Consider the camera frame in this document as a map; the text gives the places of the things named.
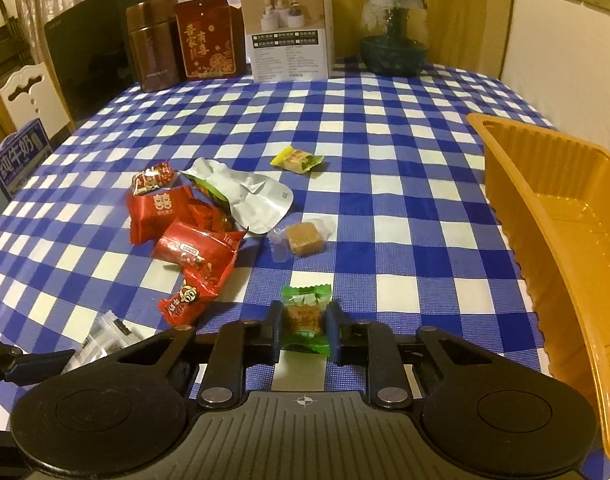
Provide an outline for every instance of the brown thermos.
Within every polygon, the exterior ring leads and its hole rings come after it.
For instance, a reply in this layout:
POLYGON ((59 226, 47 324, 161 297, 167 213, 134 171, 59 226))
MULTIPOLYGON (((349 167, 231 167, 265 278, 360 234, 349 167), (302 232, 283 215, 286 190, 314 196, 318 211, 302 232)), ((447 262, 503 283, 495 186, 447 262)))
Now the brown thermos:
POLYGON ((149 0, 125 9, 132 57, 141 90, 156 92, 184 79, 174 6, 178 0, 149 0))

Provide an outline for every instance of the yellow candy wrapper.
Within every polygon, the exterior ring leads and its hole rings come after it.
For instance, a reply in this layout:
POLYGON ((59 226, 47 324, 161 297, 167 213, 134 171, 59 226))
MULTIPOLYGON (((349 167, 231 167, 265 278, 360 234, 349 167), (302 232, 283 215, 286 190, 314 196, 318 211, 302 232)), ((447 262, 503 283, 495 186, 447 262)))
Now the yellow candy wrapper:
POLYGON ((283 168, 284 170, 293 171, 294 173, 307 173, 314 166, 323 162, 323 156, 312 155, 308 152, 297 150, 288 146, 276 155, 270 164, 283 168))

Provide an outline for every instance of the blue and white checkered tablecloth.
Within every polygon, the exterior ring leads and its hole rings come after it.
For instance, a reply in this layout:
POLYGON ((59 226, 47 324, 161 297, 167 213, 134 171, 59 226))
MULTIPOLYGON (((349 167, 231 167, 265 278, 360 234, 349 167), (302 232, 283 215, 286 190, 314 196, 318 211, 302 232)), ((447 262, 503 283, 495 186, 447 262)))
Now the blue and white checkered tablecloth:
MULTIPOLYGON (((157 301, 178 268, 132 246, 125 193, 132 175, 199 157, 256 171, 294 192, 282 224, 316 216, 338 226, 324 253, 272 261, 266 238, 247 238, 223 293, 199 329, 259 318, 281 286, 332 283, 356 317, 413 333, 432 324, 532 368, 546 369, 531 301, 485 199, 482 142, 466 121, 483 112, 550 124, 501 82, 434 66, 419 79, 384 78, 357 64, 338 78, 255 84, 250 77, 131 88, 103 108, 18 193, 0 218, 0 335, 26 352, 73 348, 99 312, 141 336, 167 328, 157 301), (297 175, 270 160, 284 147, 325 155, 297 175)), ((364 376, 321 356, 284 352, 255 367, 248 387, 351 389, 364 376)), ((0 429, 23 388, 0 384, 0 429)), ((585 472, 610 477, 592 454, 585 472)))

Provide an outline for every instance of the white chair back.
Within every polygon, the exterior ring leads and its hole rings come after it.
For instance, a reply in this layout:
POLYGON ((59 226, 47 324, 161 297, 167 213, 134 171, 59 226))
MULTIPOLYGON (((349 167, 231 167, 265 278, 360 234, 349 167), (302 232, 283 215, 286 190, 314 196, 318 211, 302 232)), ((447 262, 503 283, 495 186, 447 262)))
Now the white chair back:
POLYGON ((51 139, 70 122, 45 63, 17 70, 0 89, 0 96, 16 129, 38 117, 51 139))

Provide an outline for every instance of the snack package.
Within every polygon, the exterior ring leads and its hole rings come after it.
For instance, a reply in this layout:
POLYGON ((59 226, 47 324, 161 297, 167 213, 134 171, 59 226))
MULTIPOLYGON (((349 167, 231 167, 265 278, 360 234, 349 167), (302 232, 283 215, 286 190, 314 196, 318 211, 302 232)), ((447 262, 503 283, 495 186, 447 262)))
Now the snack package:
POLYGON ((132 177, 132 194, 143 195, 163 187, 169 187, 176 173, 168 162, 159 162, 132 177))
POLYGON ((322 155, 313 155, 312 153, 303 152, 288 146, 276 155, 270 164, 284 170, 303 174, 323 162, 323 158, 322 155))
POLYGON ((297 256, 320 253, 336 226, 330 218, 314 218, 290 225, 284 229, 273 229, 267 235, 275 262, 286 262, 297 256))
POLYGON ((197 158, 181 173, 217 204, 229 208, 237 223, 254 234, 265 234, 278 224, 294 200, 285 184, 258 173, 231 170, 216 160, 197 158))
POLYGON ((140 340, 109 310, 94 322, 83 345, 63 368, 63 373, 118 352, 140 340))
POLYGON ((220 286, 204 282, 199 271, 192 267, 183 269, 183 283, 171 298, 159 301, 159 310, 170 325, 191 325, 205 311, 207 305, 219 295, 220 286))
POLYGON ((281 346, 302 347, 329 355, 323 311, 331 298, 331 285, 284 286, 281 301, 285 306, 285 326, 281 346))
POLYGON ((176 218, 193 223, 188 207, 193 201, 194 196, 189 186, 142 196, 128 193, 130 243, 138 245, 147 240, 158 240, 176 218))
POLYGON ((194 224, 201 229, 214 233, 234 230, 227 215, 214 205, 194 199, 189 205, 189 212, 194 219, 194 224))
POLYGON ((211 233, 176 220, 154 246, 152 257, 191 267, 196 277, 217 285, 225 272, 231 272, 243 236, 243 231, 211 233))

